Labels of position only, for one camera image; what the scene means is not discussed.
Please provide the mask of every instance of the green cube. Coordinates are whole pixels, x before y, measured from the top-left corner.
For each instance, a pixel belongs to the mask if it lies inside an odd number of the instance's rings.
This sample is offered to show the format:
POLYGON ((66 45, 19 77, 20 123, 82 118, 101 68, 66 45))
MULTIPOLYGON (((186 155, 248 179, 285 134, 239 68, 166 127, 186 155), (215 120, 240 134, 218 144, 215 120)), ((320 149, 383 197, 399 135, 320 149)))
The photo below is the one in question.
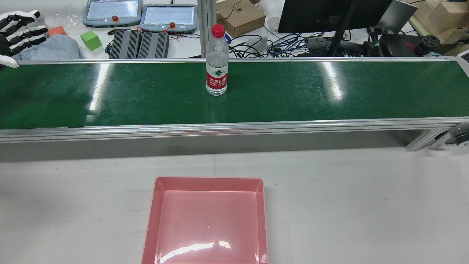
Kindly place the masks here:
POLYGON ((99 40, 99 37, 96 35, 96 33, 91 30, 81 34, 80 37, 82 38, 85 46, 90 50, 95 50, 103 46, 103 44, 101 44, 101 41, 99 40))

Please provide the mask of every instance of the robotic hand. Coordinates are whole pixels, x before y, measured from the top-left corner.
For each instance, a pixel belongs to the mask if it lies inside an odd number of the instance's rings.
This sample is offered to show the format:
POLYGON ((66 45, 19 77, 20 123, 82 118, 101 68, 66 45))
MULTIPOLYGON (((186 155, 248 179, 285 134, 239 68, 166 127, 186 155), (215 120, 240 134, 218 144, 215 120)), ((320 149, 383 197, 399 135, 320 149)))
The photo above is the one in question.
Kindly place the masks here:
POLYGON ((18 67, 18 62, 11 56, 47 40, 43 35, 48 31, 46 26, 19 31, 21 27, 35 22, 40 15, 37 10, 29 13, 17 11, 0 15, 0 64, 18 67))

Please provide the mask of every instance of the gray cloth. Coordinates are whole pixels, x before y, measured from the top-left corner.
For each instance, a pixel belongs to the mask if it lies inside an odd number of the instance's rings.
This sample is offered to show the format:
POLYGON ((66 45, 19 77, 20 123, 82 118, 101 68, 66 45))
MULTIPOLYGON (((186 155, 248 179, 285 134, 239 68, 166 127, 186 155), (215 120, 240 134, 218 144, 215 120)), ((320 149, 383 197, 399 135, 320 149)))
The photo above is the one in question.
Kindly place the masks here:
POLYGON ((56 34, 39 45, 13 56, 17 61, 63 61, 84 59, 78 43, 69 36, 56 34))

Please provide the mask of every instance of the red bottle label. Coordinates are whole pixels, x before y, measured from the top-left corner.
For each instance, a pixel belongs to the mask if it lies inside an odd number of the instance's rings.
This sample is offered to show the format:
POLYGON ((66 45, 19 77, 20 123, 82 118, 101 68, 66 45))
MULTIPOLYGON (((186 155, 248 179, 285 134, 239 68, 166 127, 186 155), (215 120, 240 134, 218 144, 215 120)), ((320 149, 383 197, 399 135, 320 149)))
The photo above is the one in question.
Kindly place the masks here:
POLYGON ((227 85, 228 74, 220 78, 213 77, 207 72, 207 85, 212 89, 221 89, 227 85))

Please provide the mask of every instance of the red bottle cap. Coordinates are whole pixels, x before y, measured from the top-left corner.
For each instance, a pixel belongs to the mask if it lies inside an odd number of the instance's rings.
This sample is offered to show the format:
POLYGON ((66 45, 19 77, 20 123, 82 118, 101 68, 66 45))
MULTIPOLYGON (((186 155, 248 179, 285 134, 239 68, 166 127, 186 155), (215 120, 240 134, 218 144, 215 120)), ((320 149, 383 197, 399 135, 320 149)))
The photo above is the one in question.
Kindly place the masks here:
POLYGON ((212 36, 222 38, 225 36, 225 27, 220 24, 215 24, 212 27, 212 36))

